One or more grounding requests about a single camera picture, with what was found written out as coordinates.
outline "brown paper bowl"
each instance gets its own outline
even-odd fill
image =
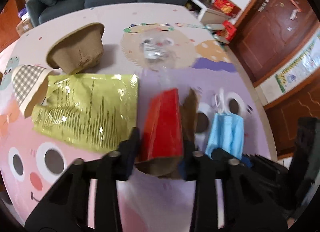
[[[90,23],[58,40],[47,53],[47,63],[66,74],[76,74],[99,63],[104,25]]]

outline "door frame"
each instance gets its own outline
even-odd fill
[[[249,22],[248,20],[244,20],[244,18],[250,13],[250,11],[252,10],[252,8],[254,7],[255,3],[258,0],[251,0],[249,2],[249,4],[247,5],[247,7],[244,9],[243,13],[241,14],[241,16],[238,18],[238,20],[235,23],[235,27],[239,28],[240,31],[238,31],[237,33],[239,34],[241,32],[242,29],[244,29],[245,25]],[[289,54],[287,55],[282,61],[281,63],[279,63],[277,66],[275,66],[274,68],[272,68],[267,74],[265,74],[262,78],[260,78],[259,80],[253,82],[253,87],[257,87],[259,86],[261,83],[263,83],[265,80],[267,80],[269,77],[271,77],[275,72],[277,72],[282,66],[284,66],[286,63],[288,63],[290,61],[290,59],[292,59],[300,50],[301,48],[310,40],[310,38],[313,36],[313,34],[316,32],[316,30],[318,29],[318,27],[320,26],[320,22],[317,21],[311,31],[304,37],[303,41],[301,41],[301,43]]]

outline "crumpled plastic wrapper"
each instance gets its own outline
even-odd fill
[[[107,153],[136,126],[136,75],[49,76],[46,105],[32,111],[34,130],[81,149]]]

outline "red cardboard box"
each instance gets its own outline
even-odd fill
[[[217,9],[221,10],[223,13],[235,18],[240,12],[240,8],[231,2],[230,0],[215,0],[213,4]]]
[[[231,41],[235,36],[237,29],[228,20],[224,21],[222,25],[224,25],[226,29],[219,30],[216,34],[218,36],[225,37],[228,41]]]

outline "blue face mask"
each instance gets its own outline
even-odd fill
[[[211,158],[214,149],[222,148],[241,160],[244,145],[244,121],[236,114],[216,113],[205,150]]]

